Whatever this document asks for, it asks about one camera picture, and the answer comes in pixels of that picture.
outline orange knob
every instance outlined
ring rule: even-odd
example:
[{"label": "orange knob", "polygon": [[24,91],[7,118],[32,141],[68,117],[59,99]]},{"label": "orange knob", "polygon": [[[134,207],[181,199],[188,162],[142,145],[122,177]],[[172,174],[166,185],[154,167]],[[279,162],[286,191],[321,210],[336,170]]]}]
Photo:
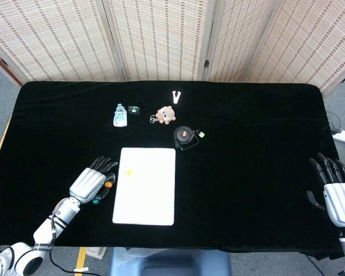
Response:
[{"label": "orange knob", "polygon": [[106,181],[106,182],[105,182],[105,188],[109,189],[109,188],[111,188],[112,186],[113,186],[113,182],[111,182],[111,181]]}]

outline floor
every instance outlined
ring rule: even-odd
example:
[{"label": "floor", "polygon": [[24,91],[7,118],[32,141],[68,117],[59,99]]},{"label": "floor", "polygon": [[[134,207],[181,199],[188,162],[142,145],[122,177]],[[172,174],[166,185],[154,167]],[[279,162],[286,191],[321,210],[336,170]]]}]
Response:
[{"label": "floor", "polygon": [[[0,73],[0,140],[5,131],[6,124],[12,113],[19,88],[12,84]],[[328,111],[336,113],[341,119],[342,129],[345,129],[345,82],[339,85],[332,93],[324,98],[325,107]],[[338,124],[337,117],[329,114],[329,120]],[[336,141],[336,147],[342,161],[345,162],[345,144]],[[76,266],[79,248],[56,247],[53,251],[53,259],[62,267],[72,270]],[[107,275],[111,252],[108,248],[102,260],[86,257],[85,267],[89,272]],[[308,276],[308,275],[337,275],[345,269],[344,258],[317,261],[312,258],[319,272],[312,262],[303,254],[297,252],[287,253],[247,253],[231,254],[233,276]],[[42,275],[68,275],[54,267],[49,260],[40,267],[35,274]]]}]

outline blue chair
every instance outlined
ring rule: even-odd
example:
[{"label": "blue chair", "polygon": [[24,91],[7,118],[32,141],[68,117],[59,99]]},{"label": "blue chair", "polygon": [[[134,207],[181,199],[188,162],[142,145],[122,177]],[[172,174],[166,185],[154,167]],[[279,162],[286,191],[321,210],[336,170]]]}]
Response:
[{"label": "blue chair", "polygon": [[118,266],[112,252],[109,276],[231,276],[229,253],[219,250],[168,249]]}]

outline teddy bear keychain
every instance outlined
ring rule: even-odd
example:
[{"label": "teddy bear keychain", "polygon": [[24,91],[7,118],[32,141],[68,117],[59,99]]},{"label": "teddy bear keychain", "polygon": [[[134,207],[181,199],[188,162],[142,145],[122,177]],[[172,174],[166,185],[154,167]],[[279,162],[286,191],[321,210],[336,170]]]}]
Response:
[{"label": "teddy bear keychain", "polygon": [[159,121],[160,124],[165,123],[166,125],[168,125],[171,121],[175,121],[176,119],[177,118],[175,117],[175,112],[171,105],[169,105],[157,110],[156,115],[152,115],[149,118],[149,121],[151,123]]}]

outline keychain ring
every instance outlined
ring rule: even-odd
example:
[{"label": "keychain ring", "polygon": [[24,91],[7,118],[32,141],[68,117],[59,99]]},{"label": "keychain ring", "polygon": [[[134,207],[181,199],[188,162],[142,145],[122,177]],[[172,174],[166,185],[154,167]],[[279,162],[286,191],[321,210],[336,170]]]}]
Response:
[{"label": "keychain ring", "polygon": [[155,122],[157,122],[157,117],[156,117],[156,115],[152,115],[150,118],[149,118],[149,122],[150,123],[155,123]]}]

